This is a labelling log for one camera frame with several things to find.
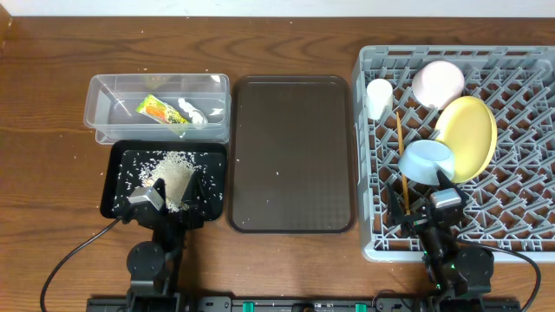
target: wooden chopstick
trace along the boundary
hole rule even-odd
[[[397,114],[397,137],[399,138],[399,157],[402,156],[403,152],[405,151],[405,146],[402,144],[402,127],[401,127],[401,118],[399,117],[399,112]],[[408,182],[407,177],[402,174],[402,196],[405,200],[405,210],[407,214],[410,214],[410,206],[408,204]]]

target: clear plastic container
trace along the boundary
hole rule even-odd
[[[183,98],[208,119],[207,124],[163,125],[135,109],[149,95],[175,108],[183,117]],[[222,74],[96,75],[88,87],[85,126],[96,129],[96,141],[117,140],[199,141],[229,140],[231,96],[229,78]]]

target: black cable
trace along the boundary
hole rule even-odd
[[[377,304],[376,299],[383,294],[384,292],[390,292],[390,293],[394,293],[396,295],[398,295],[399,293],[397,293],[396,291],[392,290],[392,289],[382,289],[380,291],[378,291],[377,294],[375,294],[374,298],[372,298],[372,308],[375,309],[375,305]],[[402,305],[405,306],[405,308],[407,308],[409,311],[412,311],[412,308],[410,308],[410,306],[405,302],[405,300],[403,298],[398,298],[399,300],[401,300]]]
[[[44,282],[44,286],[42,286],[42,291],[41,291],[41,311],[42,312],[47,312],[46,306],[44,305],[44,297],[46,296],[46,289],[48,289],[50,282],[52,282],[52,279],[54,278],[54,275],[63,266],[63,264],[66,263],[74,254],[79,252],[79,250],[87,247],[87,245],[93,243],[98,237],[101,237],[104,233],[106,233],[107,231],[110,231],[110,229],[112,229],[116,224],[118,224],[118,222],[120,222],[120,220],[116,219],[109,226],[104,228],[104,230],[100,231],[98,234],[89,238],[88,241],[86,241],[83,244],[80,244],[77,248],[69,252],[69,254],[65,258],[63,258],[58,265],[56,265],[56,267],[52,270],[52,273],[50,273],[49,278],[47,278],[46,282]]]
[[[487,250],[505,252],[506,254],[513,255],[515,257],[519,257],[520,259],[523,259],[523,260],[527,261],[534,268],[534,270],[536,271],[536,284],[534,285],[534,290],[532,291],[532,294],[530,295],[530,298],[528,298],[528,301],[526,301],[526,304],[524,305],[524,307],[522,307],[520,312],[526,312],[530,308],[530,306],[532,305],[532,302],[534,301],[534,299],[536,299],[536,295],[538,294],[538,291],[539,291],[539,286],[541,285],[541,271],[539,270],[539,266],[531,258],[529,258],[529,257],[527,257],[523,254],[520,254],[516,251],[504,250],[504,249],[501,249],[501,248],[498,248],[498,247],[488,246],[486,244],[469,242],[469,241],[464,240],[462,238],[456,238],[456,241],[461,243],[461,244],[469,244],[469,245],[479,246],[479,247],[487,249]]]

